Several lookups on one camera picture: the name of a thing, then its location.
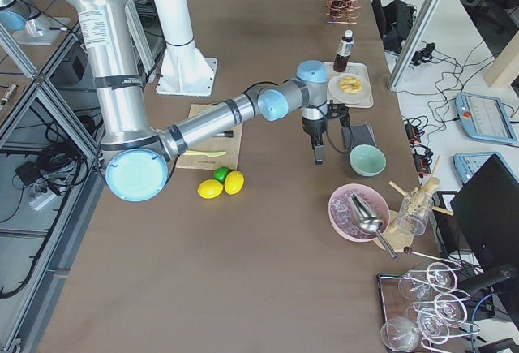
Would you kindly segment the black monitor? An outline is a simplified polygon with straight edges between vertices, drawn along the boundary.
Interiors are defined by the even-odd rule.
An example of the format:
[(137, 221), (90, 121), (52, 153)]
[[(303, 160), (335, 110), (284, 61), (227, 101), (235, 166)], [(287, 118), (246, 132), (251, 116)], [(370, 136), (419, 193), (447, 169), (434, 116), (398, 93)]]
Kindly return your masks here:
[(454, 217), (483, 272), (461, 282), (474, 294), (493, 286), (518, 322), (518, 181), (492, 155), (451, 202)]

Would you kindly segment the glazed donut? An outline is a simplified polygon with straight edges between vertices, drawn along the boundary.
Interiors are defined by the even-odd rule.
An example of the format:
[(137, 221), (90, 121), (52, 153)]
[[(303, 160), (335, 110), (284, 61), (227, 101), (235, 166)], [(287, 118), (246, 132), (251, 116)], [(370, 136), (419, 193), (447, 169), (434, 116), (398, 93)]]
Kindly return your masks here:
[(362, 81), (353, 76), (346, 76), (340, 80), (339, 88), (344, 93), (357, 94), (362, 91)]

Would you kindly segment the green lime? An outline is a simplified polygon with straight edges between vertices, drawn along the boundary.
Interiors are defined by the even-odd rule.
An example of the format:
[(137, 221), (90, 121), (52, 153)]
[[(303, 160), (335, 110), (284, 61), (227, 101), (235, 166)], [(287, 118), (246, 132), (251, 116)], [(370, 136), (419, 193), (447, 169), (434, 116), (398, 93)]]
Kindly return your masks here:
[(214, 170), (213, 178), (220, 183), (224, 183), (227, 175), (232, 171), (228, 166), (220, 166)]

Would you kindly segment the pink bowl with ice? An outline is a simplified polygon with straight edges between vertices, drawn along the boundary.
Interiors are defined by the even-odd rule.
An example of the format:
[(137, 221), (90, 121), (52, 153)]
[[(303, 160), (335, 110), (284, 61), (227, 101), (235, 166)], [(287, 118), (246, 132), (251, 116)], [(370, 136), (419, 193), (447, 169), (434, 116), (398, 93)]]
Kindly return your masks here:
[(351, 200), (355, 194), (368, 204), (383, 219), (380, 231), (384, 233), (390, 222), (390, 210), (384, 198), (373, 188), (351, 183), (339, 187), (328, 202), (328, 215), (332, 227), (343, 238), (357, 243), (365, 243), (375, 239), (372, 233), (366, 233), (358, 227), (359, 215)]

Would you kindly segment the dark juice bottle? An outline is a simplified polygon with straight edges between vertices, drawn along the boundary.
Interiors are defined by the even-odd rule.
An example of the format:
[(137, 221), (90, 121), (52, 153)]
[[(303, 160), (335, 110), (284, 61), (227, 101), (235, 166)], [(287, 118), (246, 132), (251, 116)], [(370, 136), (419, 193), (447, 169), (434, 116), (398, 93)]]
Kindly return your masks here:
[(333, 63), (333, 70), (336, 72), (344, 72), (352, 49), (354, 45), (354, 33), (352, 30), (345, 30), (344, 35), (341, 37), (338, 48), (337, 48), (337, 54)]

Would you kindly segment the wooden cutting board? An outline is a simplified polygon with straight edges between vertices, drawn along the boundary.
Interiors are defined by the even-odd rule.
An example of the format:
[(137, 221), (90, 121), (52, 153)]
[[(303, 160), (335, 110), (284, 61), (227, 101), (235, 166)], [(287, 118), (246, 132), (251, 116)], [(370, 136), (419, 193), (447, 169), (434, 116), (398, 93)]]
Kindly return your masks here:
[(177, 167), (193, 170), (215, 170), (218, 167), (227, 166), (236, 170), (242, 139), (242, 124), (232, 127), (231, 130), (233, 131), (233, 137), (214, 136), (189, 148), (198, 152), (225, 152), (225, 155), (206, 157), (183, 154), (178, 159)]

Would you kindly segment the wine glass rack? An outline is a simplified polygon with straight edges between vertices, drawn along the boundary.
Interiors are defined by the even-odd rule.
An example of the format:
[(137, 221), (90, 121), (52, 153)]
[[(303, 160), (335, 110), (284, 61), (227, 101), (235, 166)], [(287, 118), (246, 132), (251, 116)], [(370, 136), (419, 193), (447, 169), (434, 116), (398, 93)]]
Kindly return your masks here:
[(403, 252), (431, 263), (397, 277), (397, 291), (410, 304), (402, 316), (383, 323), (382, 343), (392, 352), (411, 352), (418, 347), (441, 352), (440, 346), (454, 338), (475, 342), (480, 327), (468, 316), (465, 303), (470, 294), (458, 287), (457, 272), (462, 263), (416, 252), (409, 246)]

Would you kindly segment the aluminium frame post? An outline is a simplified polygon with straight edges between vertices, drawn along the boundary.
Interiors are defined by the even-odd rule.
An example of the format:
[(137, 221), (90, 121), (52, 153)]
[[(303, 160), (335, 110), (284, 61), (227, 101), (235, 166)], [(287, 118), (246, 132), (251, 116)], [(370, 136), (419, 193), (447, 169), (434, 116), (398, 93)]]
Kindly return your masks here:
[(400, 56), (397, 59), (395, 67), (392, 69), (391, 75), (388, 79), (388, 88), (390, 91), (395, 92), (398, 84), (401, 81), (402, 76), (406, 68), (408, 67), (411, 58), (414, 55), (416, 47), (420, 42), (423, 33), (427, 29), (427, 26), (431, 22), (435, 11), (440, 4), (441, 0), (424, 0), (422, 6), (418, 11), (418, 17), (414, 23), (414, 26), (410, 30), (410, 34), (405, 42), (405, 45), (401, 51)]

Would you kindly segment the dark grey cloth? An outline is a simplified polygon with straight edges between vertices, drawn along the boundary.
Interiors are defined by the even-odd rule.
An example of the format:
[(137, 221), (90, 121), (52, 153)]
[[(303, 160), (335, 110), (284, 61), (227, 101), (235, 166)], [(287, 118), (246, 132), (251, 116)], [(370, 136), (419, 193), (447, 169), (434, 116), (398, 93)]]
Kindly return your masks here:
[(361, 144), (376, 146), (374, 132), (370, 123), (351, 125), (341, 128), (345, 148), (350, 150)]

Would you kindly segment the metal ice scoop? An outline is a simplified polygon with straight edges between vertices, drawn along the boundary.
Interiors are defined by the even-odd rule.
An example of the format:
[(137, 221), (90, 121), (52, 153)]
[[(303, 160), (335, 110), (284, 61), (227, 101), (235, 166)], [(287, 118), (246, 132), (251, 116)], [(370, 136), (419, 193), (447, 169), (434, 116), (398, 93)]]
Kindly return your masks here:
[(397, 258), (397, 253), (381, 232), (384, 224), (382, 217), (362, 197), (355, 193), (350, 194), (350, 200), (356, 216), (357, 227), (365, 233), (374, 234), (388, 254), (393, 259)]

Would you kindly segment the blue teach pendant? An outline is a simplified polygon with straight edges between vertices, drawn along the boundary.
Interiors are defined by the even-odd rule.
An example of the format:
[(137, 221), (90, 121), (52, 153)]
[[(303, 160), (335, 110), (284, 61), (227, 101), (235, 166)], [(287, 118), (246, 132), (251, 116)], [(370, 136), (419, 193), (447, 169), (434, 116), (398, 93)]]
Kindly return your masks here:
[(458, 93), (455, 104), (458, 118), (469, 137), (499, 144), (517, 142), (504, 103), (498, 97)]
[(502, 161), (504, 160), (499, 152), (456, 153), (453, 156), (453, 164), (461, 182), (463, 184), (468, 183), (492, 155), (496, 155)]

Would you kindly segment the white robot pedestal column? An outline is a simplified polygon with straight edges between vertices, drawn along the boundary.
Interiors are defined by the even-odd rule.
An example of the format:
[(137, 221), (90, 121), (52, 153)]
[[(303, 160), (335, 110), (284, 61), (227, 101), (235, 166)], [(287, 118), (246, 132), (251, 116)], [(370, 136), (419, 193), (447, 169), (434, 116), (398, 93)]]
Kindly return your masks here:
[(159, 94), (209, 97), (217, 69), (195, 45), (187, 0), (154, 0), (166, 49), (157, 84)]

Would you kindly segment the black handled knife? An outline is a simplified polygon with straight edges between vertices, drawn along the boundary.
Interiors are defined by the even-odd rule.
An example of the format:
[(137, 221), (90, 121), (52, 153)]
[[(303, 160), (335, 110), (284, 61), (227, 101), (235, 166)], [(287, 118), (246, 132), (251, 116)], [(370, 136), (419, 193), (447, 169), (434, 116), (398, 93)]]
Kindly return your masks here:
[(233, 138), (234, 137), (234, 131), (233, 130), (227, 130), (223, 132), (219, 132), (215, 135), (215, 137), (225, 137), (225, 138)]

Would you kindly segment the wooden mug tree stand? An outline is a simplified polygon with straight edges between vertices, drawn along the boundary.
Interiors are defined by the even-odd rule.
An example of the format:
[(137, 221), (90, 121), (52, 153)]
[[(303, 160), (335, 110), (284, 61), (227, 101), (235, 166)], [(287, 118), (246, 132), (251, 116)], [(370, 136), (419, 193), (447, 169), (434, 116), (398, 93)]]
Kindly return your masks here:
[(440, 185), (436, 172), (440, 168), (441, 162), (442, 156), (439, 155), (427, 183), (416, 187), (413, 191), (404, 191), (393, 181), (389, 182), (391, 187), (403, 195), (400, 210), (390, 221), (385, 232), (387, 241), (395, 252), (403, 252), (412, 244), (414, 236), (425, 233), (432, 210), (449, 216), (453, 215), (452, 211), (433, 205), (433, 193)]

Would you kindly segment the white plate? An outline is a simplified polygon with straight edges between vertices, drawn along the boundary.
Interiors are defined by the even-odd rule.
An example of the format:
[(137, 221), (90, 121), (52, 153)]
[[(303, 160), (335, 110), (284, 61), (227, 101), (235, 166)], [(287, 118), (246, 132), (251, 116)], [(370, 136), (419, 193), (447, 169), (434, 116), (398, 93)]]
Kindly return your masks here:
[(328, 92), (334, 101), (357, 105), (370, 97), (371, 86), (360, 75), (341, 73), (329, 80)]

